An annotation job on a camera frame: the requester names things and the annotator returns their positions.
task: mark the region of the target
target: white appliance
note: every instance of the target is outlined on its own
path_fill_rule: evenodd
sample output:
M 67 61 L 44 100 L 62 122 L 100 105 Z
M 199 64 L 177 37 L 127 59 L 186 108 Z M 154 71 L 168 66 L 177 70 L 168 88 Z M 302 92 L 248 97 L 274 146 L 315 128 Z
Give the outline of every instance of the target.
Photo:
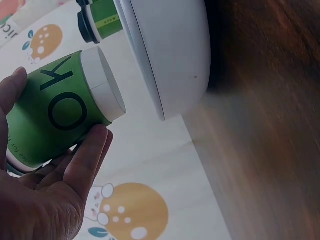
M 204 0 L 114 0 L 162 120 L 199 103 L 210 77 Z

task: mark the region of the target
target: finger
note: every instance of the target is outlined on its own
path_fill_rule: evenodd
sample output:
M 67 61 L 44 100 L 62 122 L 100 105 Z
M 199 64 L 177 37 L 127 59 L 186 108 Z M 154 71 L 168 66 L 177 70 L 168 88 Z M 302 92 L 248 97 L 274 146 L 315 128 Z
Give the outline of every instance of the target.
M 112 143 L 113 140 L 114 140 L 114 134 L 112 133 L 112 131 L 108 130 L 108 137 L 106 139 L 106 143 L 105 143 L 104 148 L 102 150 L 102 154 L 101 154 L 98 166 L 96 167 L 94 179 L 96 179 L 96 177 L 97 177 L 97 175 L 98 175 L 98 173 L 100 171 L 102 163 L 104 162 L 104 160 L 106 158 L 106 155 L 107 155 L 107 153 L 108 153 L 108 151 L 110 149 L 110 146 L 111 146 L 111 143 Z
M 27 85 L 27 72 L 18 68 L 12 76 L 0 82 L 0 108 L 7 115 L 20 98 Z
M 13 108 L 27 84 L 27 73 L 24 68 L 17 69 L 14 74 L 0 82 L 0 170 L 6 169 L 8 146 L 8 123 L 6 115 Z
M 87 201 L 107 137 L 105 126 L 94 126 L 65 170 L 63 181 L 79 195 L 83 203 Z
M 47 175 L 53 172 L 67 156 L 68 154 L 66 153 L 61 157 L 58 157 L 57 159 L 52 160 L 45 167 L 35 172 L 26 174 L 20 177 L 18 180 L 27 188 L 36 190 L 37 188 L 39 188 L 39 184 L 47 177 Z
M 43 188 L 48 188 L 57 182 L 61 182 L 64 179 L 65 171 L 70 164 L 73 155 L 68 155 L 63 159 L 63 161 L 52 171 L 49 175 L 47 175 L 37 186 L 36 190 L 40 190 Z
M 44 166 L 43 168 L 37 170 L 35 174 L 37 175 L 43 175 L 44 177 L 51 174 L 56 168 L 65 160 L 66 157 L 71 155 L 71 150 L 68 150 L 65 154 L 62 156 L 53 159 L 48 165 Z

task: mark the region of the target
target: green cup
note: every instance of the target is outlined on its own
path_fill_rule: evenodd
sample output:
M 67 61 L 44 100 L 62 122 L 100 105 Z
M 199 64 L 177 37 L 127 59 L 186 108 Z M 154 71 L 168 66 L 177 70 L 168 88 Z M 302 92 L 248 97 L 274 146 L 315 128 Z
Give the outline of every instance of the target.
M 99 47 L 75 52 L 28 75 L 7 116 L 8 164 L 32 172 L 80 143 L 96 124 L 110 125 L 126 107 Z
M 78 27 L 87 42 L 100 43 L 123 29 L 113 0 L 96 0 L 78 13 Z
M 86 5 L 94 4 L 102 0 L 76 0 L 76 2 L 81 6 L 84 7 Z

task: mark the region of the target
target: orange fruit illustration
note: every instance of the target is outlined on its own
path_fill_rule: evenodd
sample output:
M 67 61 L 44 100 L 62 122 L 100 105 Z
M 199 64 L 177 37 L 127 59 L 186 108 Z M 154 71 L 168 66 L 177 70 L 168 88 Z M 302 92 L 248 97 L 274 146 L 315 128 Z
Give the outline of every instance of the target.
M 156 240 L 169 219 L 162 196 L 140 183 L 116 186 L 112 195 L 102 200 L 101 214 L 107 219 L 105 228 L 118 240 Z
M 50 56 L 61 44 L 63 32 L 58 25 L 49 24 L 42 27 L 33 36 L 28 54 L 34 63 Z

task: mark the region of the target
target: wooden surface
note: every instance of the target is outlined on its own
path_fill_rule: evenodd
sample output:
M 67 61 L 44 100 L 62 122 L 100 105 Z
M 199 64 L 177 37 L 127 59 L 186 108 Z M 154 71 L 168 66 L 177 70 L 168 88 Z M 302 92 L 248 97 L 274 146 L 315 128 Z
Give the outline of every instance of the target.
M 318 240 L 320 1 L 207 8 L 210 87 L 184 120 L 230 235 Z

